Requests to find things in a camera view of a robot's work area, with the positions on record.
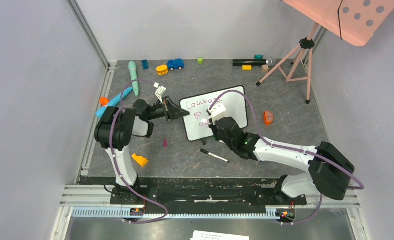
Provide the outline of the white whiteboard black frame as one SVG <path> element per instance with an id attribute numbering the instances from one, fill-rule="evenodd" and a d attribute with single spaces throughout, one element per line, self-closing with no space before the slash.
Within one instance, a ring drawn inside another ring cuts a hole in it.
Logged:
<path id="1" fill-rule="evenodd" d="M 213 136 L 212 130 L 209 128 L 208 108 L 216 101 L 217 97 L 228 90 L 235 90 L 245 93 L 242 85 L 225 88 L 208 93 L 198 94 L 182 98 L 179 106 L 188 111 L 189 115 L 183 118 L 186 138 L 190 142 L 198 141 Z M 240 128 L 248 126 L 248 113 L 245 98 L 235 92 L 223 95 L 219 102 L 226 107 L 229 117 L 234 118 Z"/>

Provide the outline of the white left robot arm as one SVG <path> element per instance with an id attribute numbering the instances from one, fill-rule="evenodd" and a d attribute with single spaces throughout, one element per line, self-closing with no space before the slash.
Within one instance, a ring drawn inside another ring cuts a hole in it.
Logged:
<path id="1" fill-rule="evenodd" d="M 152 120 L 165 118 L 171 122 L 189 115 L 189 111 L 172 102 L 169 96 L 153 105 L 138 99 L 132 108 L 106 108 L 94 130 L 94 138 L 109 155 L 115 170 L 116 180 L 111 191 L 115 200 L 136 204 L 142 198 L 138 174 L 129 151 L 132 137 L 150 138 L 154 130 Z"/>

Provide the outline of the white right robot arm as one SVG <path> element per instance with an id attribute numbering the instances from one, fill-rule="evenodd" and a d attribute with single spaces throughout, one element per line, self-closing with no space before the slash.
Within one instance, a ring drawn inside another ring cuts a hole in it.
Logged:
<path id="1" fill-rule="evenodd" d="M 274 199 L 289 204 L 303 195 L 322 194 L 342 201 L 350 189 L 354 165 L 331 143 L 298 146 L 275 142 L 267 137 L 243 131 L 232 117 L 210 121 L 209 128 L 217 141 L 245 160 L 273 162 L 302 171 L 283 175 L 274 187 Z"/>

